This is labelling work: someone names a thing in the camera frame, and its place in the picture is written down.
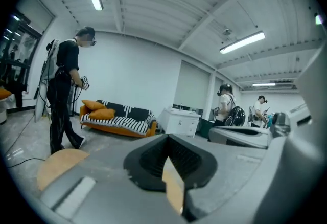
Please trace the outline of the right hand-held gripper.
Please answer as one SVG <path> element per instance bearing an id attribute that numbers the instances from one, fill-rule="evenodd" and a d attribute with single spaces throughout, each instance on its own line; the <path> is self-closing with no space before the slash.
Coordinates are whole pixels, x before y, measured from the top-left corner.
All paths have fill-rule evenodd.
<path id="1" fill-rule="evenodd" d="M 275 113 L 269 136 L 288 136 L 315 121 L 327 121 L 327 42 L 316 51 L 301 75 L 295 80 L 304 103 L 286 112 Z M 215 126 L 229 131 L 268 131 L 249 126 Z"/>

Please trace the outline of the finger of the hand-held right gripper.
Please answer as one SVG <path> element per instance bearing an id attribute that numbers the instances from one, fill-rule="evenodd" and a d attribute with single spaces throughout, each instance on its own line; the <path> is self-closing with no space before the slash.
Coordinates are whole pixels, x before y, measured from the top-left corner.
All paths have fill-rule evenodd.
<path id="1" fill-rule="evenodd" d="M 208 140 L 213 143 L 267 149 L 270 137 L 267 130 L 258 129 L 211 129 Z"/>

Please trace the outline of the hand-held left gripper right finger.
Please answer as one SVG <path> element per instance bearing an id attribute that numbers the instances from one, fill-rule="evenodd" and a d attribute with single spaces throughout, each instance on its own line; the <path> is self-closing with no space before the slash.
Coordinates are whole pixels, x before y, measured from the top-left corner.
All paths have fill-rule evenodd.
<path id="1" fill-rule="evenodd" d="M 299 127 L 268 149 L 227 146 L 183 136 L 212 154 L 209 182 L 192 184 L 185 204 L 195 223 L 286 223 L 305 203 L 327 168 L 327 129 Z"/>

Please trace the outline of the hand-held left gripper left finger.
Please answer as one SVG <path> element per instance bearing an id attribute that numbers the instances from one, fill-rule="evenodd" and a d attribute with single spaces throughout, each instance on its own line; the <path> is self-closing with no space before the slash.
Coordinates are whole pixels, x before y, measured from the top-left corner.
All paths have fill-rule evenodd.
<path id="1" fill-rule="evenodd" d="M 182 224 L 166 196 L 166 135 L 94 152 L 51 182 L 39 212 L 46 224 Z"/>

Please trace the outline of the wooden oval table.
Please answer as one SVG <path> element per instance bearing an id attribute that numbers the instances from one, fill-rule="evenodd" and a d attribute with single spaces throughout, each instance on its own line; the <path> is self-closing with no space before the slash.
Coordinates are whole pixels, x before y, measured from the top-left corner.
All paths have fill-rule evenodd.
<path id="1" fill-rule="evenodd" d="M 36 184 L 39 191 L 43 191 L 59 176 L 88 157 L 85 151 L 77 149 L 63 149 L 48 157 L 41 163 L 36 175 Z M 162 180 L 167 184 L 167 199 L 172 207 L 181 214 L 183 211 L 184 184 L 170 158 L 167 158 L 163 167 Z"/>

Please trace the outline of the dark green bin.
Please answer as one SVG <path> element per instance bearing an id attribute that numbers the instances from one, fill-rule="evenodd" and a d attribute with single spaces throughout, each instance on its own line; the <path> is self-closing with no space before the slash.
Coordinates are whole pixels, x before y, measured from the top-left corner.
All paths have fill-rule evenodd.
<path id="1" fill-rule="evenodd" d="M 208 139 L 208 134 L 210 129 L 213 127 L 213 121 L 208 121 L 203 118 L 200 118 L 199 124 L 198 124 L 198 135 L 201 137 Z"/>

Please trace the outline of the orange pillow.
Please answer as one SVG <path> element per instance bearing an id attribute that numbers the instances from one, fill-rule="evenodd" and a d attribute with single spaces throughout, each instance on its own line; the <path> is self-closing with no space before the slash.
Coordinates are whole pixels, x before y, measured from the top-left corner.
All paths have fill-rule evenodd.
<path id="1" fill-rule="evenodd" d="M 98 109 L 106 109 L 107 107 L 100 102 L 97 101 L 90 101 L 90 100 L 82 100 L 82 103 L 89 109 L 89 110 L 98 110 Z"/>
<path id="2" fill-rule="evenodd" d="M 93 110 L 88 117 L 95 120 L 111 120 L 115 117 L 115 110 L 107 108 Z"/>

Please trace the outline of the white cabinet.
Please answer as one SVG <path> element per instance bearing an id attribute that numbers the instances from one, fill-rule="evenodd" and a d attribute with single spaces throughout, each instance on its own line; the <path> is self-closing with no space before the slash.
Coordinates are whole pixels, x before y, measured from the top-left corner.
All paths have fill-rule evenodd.
<path id="1" fill-rule="evenodd" d="M 194 111 L 165 108 L 158 117 L 160 131 L 166 134 L 194 137 L 200 115 Z"/>

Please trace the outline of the white roller blind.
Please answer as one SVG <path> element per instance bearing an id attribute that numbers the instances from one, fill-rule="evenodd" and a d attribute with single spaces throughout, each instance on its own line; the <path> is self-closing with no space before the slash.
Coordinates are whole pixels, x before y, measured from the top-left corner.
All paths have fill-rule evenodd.
<path id="1" fill-rule="evenodd" d="M 209 78 L 210 73 L 182 61 L 173 104 L 204 109 Z"/>

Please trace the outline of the orange chair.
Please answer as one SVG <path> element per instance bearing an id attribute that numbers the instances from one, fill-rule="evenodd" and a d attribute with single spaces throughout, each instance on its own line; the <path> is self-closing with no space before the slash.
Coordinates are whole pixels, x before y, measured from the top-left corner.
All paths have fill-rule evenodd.
<path id="1" fill-rule="evenodd" d="M 0 87 L 0 125 L 4 124 L 7 120 L 7 109 L 9 106 L 9 103 L 11 103 L 14 100 L 14 95 L 4 89 L 3 87 Z"/>

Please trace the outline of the black framed glass door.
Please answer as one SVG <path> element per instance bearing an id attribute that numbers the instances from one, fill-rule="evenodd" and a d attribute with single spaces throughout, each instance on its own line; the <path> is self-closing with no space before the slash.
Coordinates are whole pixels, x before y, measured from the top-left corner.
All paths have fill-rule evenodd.
<path id="1" fill-rule="evenodd" d="M 0 34 L 0 87 L 14 95 L 16 108 L 22 109 L 23 94 L 28 91 L 28 77 L 42 34 L 31 21 L 14 11 Z"/>

